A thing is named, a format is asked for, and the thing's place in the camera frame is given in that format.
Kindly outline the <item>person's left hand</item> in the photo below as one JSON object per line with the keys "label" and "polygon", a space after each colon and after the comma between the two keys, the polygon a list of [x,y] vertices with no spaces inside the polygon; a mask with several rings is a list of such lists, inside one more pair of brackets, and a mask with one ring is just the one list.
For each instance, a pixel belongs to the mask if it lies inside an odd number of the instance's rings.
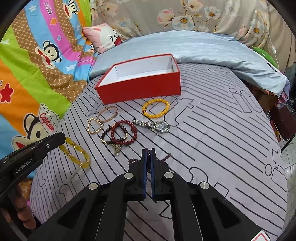
{"label": "person's left hand", "polygon": [[29,230],[36,228],[36,221],[29,206],[27,206],[27,200],[23,196],[23,192],[19,185],[15,188],[13,203],[18,209],[18,218],[22,222],[23,226]]}

